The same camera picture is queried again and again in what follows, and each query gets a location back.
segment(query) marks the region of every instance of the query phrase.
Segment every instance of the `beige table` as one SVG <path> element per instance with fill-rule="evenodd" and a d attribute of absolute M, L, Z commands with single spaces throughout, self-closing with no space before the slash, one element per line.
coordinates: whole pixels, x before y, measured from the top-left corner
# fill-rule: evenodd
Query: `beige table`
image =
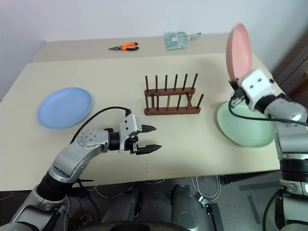
<path fill-rule="evenodd" d="M 270 76 L 256 56 L 253 62 L 254 67 Z M 185 73 L 189 76 L 187 86 L 199 73 L 192 104 L 197 103 L 201 93 L 205 95 L 200 114 L 145 116 L 144 76 L 148 75 L 149 85 L 154 88 L 155 75 L 159 76 L 159 87 L 163 87 L 165 74 L 169 76 L 168 85 L 173 86 L 175 74 L 179 74 L 181 85 Z M 113 151 L 95 157 L 81 176 L 94 180 L 89 185 L 279 168 L 274 143 L 263 148 L 240 147 L 217 126 L 217 110 L 232 92 L 224 53 L 36 62 L 25 67 L 0 104 L 0 191 L 32 189 L 69 144 L 80 124 L 51 130 L 41 126 L 36 118 L 42 100 L 65 87 L 81 87 L 93 95 L 89 116 L 109 106 L 131 108 L 143 124 L 157 128 L 140 134 L 139 145 L 162 145 L 146 155 Z M 174 105 L 177 98 L 171 101 Z M 123 116 L 122 111 L 109 111 L 87 127 L 118 128 Z"/>

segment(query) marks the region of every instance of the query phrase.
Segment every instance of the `blue plate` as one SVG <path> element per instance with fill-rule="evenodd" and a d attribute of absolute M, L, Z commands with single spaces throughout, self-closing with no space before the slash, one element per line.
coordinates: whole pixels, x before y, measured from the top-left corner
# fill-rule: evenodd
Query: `blue plate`
<path fill-rule="evenodd" d="M 51 129 L 69 128 L 90 113 L 92 97 L 81 88 L 64 88 L 48 96 L 38 109 L 38 121 Z"/>

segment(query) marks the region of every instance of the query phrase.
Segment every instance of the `light green plate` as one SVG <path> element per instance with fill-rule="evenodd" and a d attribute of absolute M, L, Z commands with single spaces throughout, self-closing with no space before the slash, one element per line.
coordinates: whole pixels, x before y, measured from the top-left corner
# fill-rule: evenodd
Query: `light green plate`
<path fill-rule="evenodd" d="M 242 116 L 265 118 L 260 112 L 250 111 L 244 102 L 233 108 L 233 111 Z M 235 117 L 228 110 L 228 102 L 218 109 L 217 121 L 225 136 L 241 146 L 263 147 L 275 138 L 272 122 Z"/>

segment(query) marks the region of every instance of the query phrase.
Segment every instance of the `tabletop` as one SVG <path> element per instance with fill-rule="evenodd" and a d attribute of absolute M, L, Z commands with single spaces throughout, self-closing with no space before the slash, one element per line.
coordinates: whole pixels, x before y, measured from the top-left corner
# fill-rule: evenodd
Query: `tabletop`
<path fill-rule="evenodd" d="M 263 63 L 253 55 L 255 68 Z M 200 105 L 196 115 L 146 116 L 145 75 L 150 88 L 193 83 L 198 79 L 192 105 Z M 169 179 L 201 175 L 217 175 L 274 170 L 279 162 L 274 142 L 262 148 L 241 147 L 219 130 L 218 108 L 230 99 L 225 53 L 141 57 L 122 59 L 92 59 L 29 63 L 0 103 L 0 191 L 30 190 L 45 175 L 56 155 L 66 147 L 79 126 L 52 130 L 39 124 L 36 113 L 40 103 L 51 93 L 65 87 L 80 87 L 93 96 L 93 108 L 88 117 L 109 106 L 130 108 L 142 124 L 156 131 L 139 135 L 140 146 L 162 145 L 158 151 L 145 155 L 117 151 L 98 155 L 81 175 L 94 180 L 86 185 L 113 184 L 140 180 Z M 161 97 L 160 105 L 166 101 Z M 177 103 L 171 97 L 170 106 Z M 87 128 L 115 128 L 123 120 L 122 111 L 103 113 Z"/>

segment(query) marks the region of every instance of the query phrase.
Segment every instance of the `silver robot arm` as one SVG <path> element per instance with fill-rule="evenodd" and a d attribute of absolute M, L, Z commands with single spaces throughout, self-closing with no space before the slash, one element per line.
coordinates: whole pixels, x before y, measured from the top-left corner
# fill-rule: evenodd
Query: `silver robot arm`
<path fill-rule="evenodd" d="M 258 110 L 271 119 L 300 121 L 302 124 L 274 121 L 275 144 L 282 172 L 283 195 L 276 200 L 275 220 L 279 229 L 288 230 L 291 223 L 308 229 L 308 127 L 307 109 L 291 102 L 272 88 L 274 81 L 260 69 L 254 70 L 237 83 L 231 106 L 245 100 L 249 109 Z"/>
<path fill-rule="evenodd" d="M 147 154 L 159 149 L 160 145 L 139 148 L 136 142 L 140 132 L 156 128 L 141 125 L 140 119 L 130 113 L 120 123 L 119 132 L 113 129 L 88 129 L 56 157 L 47 174 L 26 198 L 9 224 L 0 231 L 46 231 L 52 230 L 57 219 L 65 212 L 67 193 L 77 182 L 90 160 L 108 150 L 129 150 L 131 154 Z"/>

